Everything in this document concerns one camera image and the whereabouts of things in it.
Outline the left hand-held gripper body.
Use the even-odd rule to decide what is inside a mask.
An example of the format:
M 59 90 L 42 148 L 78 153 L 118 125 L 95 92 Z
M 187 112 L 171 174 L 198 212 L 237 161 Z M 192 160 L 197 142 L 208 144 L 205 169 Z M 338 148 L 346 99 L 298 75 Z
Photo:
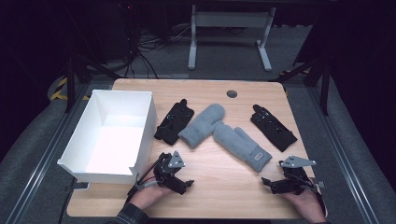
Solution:
M 176 190 L 184 186 L 182 180 L 176 177 L 176 173 L 185 166 L 178 151 L 174 153 L 162 153 L 154 166 L 153 173 L 160 187 Z

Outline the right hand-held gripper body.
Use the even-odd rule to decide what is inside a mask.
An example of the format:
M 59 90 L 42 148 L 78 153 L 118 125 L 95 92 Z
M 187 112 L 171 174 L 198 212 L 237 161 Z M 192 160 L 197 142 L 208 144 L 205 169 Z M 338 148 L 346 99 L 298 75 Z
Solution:
M 280 161 L 279 165 L 283 169 L 283 180 L 273 182 L 272 187 L 277 187 L 279 194 L 292 192 L 296 195 L 302 193 L 305 189 L 316 191 L 317 188 L 308 178 L 304 168 L 305 166 L 313 166 L 317 163 L 308 159 L 297 156 L 288 156 L 285 160 Z

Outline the grey mitten with label patch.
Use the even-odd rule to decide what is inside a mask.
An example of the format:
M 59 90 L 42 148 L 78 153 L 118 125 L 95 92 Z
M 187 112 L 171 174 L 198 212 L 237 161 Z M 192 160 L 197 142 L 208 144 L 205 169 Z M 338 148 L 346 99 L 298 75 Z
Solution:
M 232 128 L 220 124 L 213 137 L 235 157 L 244 161 L 255 172 L 260 173 L 263 167 L 272 159 L 272 156 L 251 139 L 240 127 Z

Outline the black sports glove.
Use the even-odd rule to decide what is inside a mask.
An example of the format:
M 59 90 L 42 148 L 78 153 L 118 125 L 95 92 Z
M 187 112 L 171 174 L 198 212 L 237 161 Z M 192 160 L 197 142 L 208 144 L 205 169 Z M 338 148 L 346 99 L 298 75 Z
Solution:
M 194 111 L 187 107 L 186 99 L 175 103 L 157 127 L 154 138 L 163 140 L 172 146 L 178 140 L 178 134 L 188 125 L 193 115 Z
M 279 151 L 284 152 L 297 141 L 294 134 L 265 107 L 254 105 L 253 110 L 250 120 Z

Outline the grey fleece mitten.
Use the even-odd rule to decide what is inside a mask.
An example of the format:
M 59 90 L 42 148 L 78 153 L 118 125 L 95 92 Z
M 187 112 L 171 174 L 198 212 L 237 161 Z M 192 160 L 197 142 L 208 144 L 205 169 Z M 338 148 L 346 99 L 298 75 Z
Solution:
M 224 116 L 225 110 L 222 105 L 209 105 L 178 136 L 190 149 L 194 149 L 213 133 L 216 126 L 222 123 Z

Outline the white storage box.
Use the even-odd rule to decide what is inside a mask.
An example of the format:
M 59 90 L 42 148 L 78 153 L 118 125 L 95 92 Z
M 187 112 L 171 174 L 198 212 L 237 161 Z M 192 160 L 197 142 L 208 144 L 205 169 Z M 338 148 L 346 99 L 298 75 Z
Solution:
M 58 164 L 80 182 L 132 185 L 149 164 L 156 122 L 150 91 L 94 90 Z

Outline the person's right hand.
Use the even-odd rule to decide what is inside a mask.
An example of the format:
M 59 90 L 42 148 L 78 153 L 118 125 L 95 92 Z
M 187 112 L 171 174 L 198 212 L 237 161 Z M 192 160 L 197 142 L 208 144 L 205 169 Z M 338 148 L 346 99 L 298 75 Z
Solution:
M 299 195 L 284 193 L 282 197 L 288 200 L 309 224 L 319 224 L 326 221 L 317 196 L 311 190 L 304 190 Z

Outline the person's left hand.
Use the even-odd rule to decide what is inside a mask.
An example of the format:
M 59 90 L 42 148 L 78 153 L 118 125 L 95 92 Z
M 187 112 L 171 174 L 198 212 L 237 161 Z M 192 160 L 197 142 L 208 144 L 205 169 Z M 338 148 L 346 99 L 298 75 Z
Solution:
M 129 203 L 137 208 L 144 210 L 155 204 L 161 198 L 171 194 L 172 190 L 162 188 L 158 184 L 139 190 L 130 200 Z

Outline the black tripod stand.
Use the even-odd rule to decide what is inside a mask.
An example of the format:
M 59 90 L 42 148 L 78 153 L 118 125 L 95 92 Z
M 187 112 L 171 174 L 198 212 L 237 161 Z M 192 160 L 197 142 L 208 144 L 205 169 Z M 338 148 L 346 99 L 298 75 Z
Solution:
M 319 106 L 322 113 L 325 116 L 328 116 L 328 95 L 331 77 L 331 63 L 329 59 L 315 59 L 309 63 L 304 63 L 289 72 L 284 71 L 277 78 L 269 79 L 269 82 L 282 83 L 298 74 L 301 74 L 305 70 L 308 70 L 304 79 L 304 85 L 306 87 L 314 87 L 318 81 L 321 80 Z
M 76 91 L 75 91 L 75 77 L 78 78 L 80 83 L 87 84 L 92 80 L 92 73 L 88 67 L 91 66 L 98 70 L 101 74 L 104 74 L 114 80 L 119 79 L 120 76 L 105 68 L 101 64 L 90 60 L 89 58 L 82 55 L 72 56 L 66 67 L 67 77 L 67 107 L 65 112 L 68 113 L 74 107 L 76 102 Z

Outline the yellow black hazard tape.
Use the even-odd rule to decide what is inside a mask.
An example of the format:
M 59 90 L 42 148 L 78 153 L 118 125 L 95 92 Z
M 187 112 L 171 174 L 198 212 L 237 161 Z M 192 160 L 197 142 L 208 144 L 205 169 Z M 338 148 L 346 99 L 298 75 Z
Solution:
M 56 82 L 56 87 L 53 89 L 49 98 L 51 100 L 59 99 L 59 100 L 67 100 L 68 96 L 66 93 L 66 86 L 67 86 L 67 78 L 62 77 Z

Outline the aluminium floor rail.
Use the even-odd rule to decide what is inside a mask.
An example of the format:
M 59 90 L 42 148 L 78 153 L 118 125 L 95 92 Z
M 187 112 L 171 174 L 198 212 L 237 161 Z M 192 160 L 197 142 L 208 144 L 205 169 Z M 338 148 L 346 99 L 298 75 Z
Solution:
M 336 158 L 348 188 L 357 204 L 365 224 L 378 224 L 378 219 L 373 207 L 371 206 L 366 193 L 363 190 L 360 180 L 358 179 L 351 162 L 349 161 L 344 147 L 328 116 L 325 116 L 319 104 L 319 96 L 313 88 L 306 89 L 310 100 L 314 103 L 315 111 L 324 126 L 324 129 L 330 137 L 332 143 L 332 152 Z
M 24 216 L 27 208 L 29 207 L 31 201 L 33 200 L 35 193 L 37 192 L 46 172 L 48 171 L 50 164 L 59 148 L 60 142 L 64 137 L 64 132 L 69 124 L 71 118 L 74 116 L 76 108 L 80 105 L 83 96 L 90 87 L 89 84 L 81 84 L 77 91 L 69 91 L 69 95 L 75 95 L 75 102 L 69 105 L 66 112 L 63 113 L 60 123 L 57 129 L 54 131 L 49 144 L 46 147 L 43 155 L 40 158 L 37 166 L 31 173 L 29 181 L 21 193 L 21 196 L 14 205 L 10 215 L 8 216 L 5 224 L 20 224 L 21 219 Z

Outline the grey metal stand frame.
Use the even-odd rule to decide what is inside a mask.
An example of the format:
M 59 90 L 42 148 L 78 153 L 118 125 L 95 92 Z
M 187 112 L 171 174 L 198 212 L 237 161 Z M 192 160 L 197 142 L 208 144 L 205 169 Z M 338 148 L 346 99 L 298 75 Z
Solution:
M 260 54 L 264 70 L 272 70 L 268 54 L 266 52 L 266 42 L 272 27 L 276 8 L 271 7 L 267 12 L 209 12 L 198 10 L 196 5 L 191 7 L 191 44 L 188 59 L 188 69 L 194 70 L 197 56 L 197 36 L 198 27 L 224 27 L 224 28 L 262 28 L 263 34 L 260 40 L 256 41 L 256 47 Z

